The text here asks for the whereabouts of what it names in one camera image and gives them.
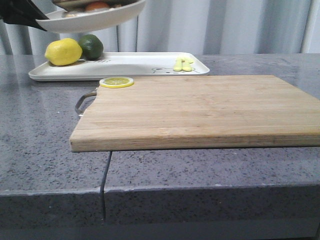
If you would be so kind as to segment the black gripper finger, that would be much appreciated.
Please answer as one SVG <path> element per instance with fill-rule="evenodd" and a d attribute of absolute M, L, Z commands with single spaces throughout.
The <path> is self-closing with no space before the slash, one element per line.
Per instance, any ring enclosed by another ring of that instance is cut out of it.
<path fill-rule="evenodd" d="M 6 24 L 47 31 L 38 24 L 37 20 L 49 18 L 31 0 L 0 0 L 0 19 Z"/>

